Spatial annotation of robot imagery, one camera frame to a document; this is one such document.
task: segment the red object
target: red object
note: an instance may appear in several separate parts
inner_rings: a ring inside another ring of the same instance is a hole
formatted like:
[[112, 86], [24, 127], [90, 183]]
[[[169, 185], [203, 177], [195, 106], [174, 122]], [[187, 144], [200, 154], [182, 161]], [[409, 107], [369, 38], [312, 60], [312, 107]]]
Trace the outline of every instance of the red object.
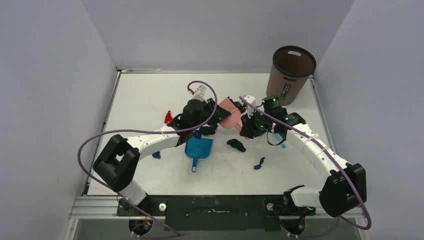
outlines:
[[165, 116], [165, 123], [170, 123], [172, 122], [172, 120], [174, 120], [174, 118], [171, 116], [171, 111], [168, 111], [168, 113]]

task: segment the blue clip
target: blue clip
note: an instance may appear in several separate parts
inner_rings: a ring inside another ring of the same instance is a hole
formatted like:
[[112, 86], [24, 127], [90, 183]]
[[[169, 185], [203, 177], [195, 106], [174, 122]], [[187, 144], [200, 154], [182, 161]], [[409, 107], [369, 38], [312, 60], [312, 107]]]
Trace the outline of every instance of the blue clip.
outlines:
[[260, 161], [259, 161], [259, 164], [258, 164], [258, 165], [254, 165], [254, 166], [253, 166], [253, 169], [255, 169], [255, 170], [260, 169], [260, 168], [262, 167], [262, 164], [264, 163], [264, 159], [265, 159], [265, 157], [262, 157], [262, 158], [260, 159]]
[[193, 137], [195, 137], [197, 139], [201, 139], [202, 133], [199, 130], [196, 130], [196, 131], [193, 132]]
[[161, 152], [157, 151], [151, 155], [155, 159], [161, 159]]
[[[279, 133], [274, 133], [274, 137], [275, 139], [277, 139], [278, 142], [281, 142], [283, 140], [283, 137], [279, 134]], [[280, 144], [280, 146], [285, 149], [287, 146], [286, 144], [283, 142]]]

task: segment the dustpan handle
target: dustpan handle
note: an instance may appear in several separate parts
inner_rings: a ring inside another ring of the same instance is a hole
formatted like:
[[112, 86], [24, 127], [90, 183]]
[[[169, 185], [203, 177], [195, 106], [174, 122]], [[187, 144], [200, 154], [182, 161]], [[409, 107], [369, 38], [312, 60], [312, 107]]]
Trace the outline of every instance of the dustpan handle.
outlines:
[[241, 132], [242, 131], [242, 126], [240, 126], [240, 124], [239, 123], [237, 123], [236, 125], [235, 125], [235, 128], [239, 131], [239, 132]]
[[197, 157], [193, 158], [193, 165], [191, 166], [191, 172], [195, 173], [196, 169], [198, 168], [198, 161], [199, 159]]

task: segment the black mounting plate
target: black mounting plate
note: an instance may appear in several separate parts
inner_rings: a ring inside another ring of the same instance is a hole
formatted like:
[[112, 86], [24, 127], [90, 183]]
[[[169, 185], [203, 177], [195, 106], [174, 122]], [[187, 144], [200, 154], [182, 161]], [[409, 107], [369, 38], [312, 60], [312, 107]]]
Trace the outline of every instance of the black mounting plate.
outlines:
[[[282, 195], [149, 195], [149, 201], [153, 206], [152, 215], [166, 216], [165, 223], [178, 231], [281, 231], [281, 225], [276, 221], [274, 213], [267, 210], [268, 203], [275, 205], [279, 216], [301, 216], [303, 213], [302, 210], [290, 213], [280, 209], [279, 206], [283, 204]], [[159, 210], [161, 203], [166, 204], [165, 211]], [[123, 199], [119, 200], [116, 215], [143, 216]]]

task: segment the brown trash can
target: brown trash can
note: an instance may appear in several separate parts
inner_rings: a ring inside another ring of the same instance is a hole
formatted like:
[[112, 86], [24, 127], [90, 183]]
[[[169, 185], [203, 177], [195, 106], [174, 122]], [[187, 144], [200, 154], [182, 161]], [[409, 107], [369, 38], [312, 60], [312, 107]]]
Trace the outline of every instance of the brown trash can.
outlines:
[[283, 46], [272, 57], [266, 96], [278, 96], [282, 106], [293, 103], [315, 68], [311, 53], [298, 46]]

